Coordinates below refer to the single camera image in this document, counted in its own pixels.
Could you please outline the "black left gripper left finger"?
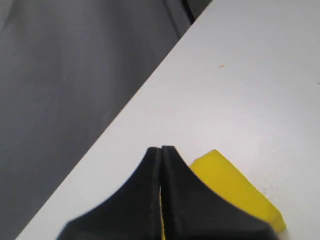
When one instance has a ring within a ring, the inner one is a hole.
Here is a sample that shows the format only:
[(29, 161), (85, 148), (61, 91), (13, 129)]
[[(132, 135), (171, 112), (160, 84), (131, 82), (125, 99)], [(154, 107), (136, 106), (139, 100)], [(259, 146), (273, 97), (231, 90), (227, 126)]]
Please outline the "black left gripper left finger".
[(147, 149), (130, 178), (107, 200), (66, 224), (60, 240), (159, 240), (161, 150)]

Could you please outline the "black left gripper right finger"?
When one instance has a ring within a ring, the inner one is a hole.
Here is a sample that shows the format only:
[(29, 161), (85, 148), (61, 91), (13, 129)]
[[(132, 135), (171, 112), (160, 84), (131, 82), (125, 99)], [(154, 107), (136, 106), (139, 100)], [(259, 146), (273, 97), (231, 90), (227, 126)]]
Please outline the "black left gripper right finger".
[(276, 240), (264, 220), (209, 189), (173, 146), (162, 147), (161, 208), (167, 240)]

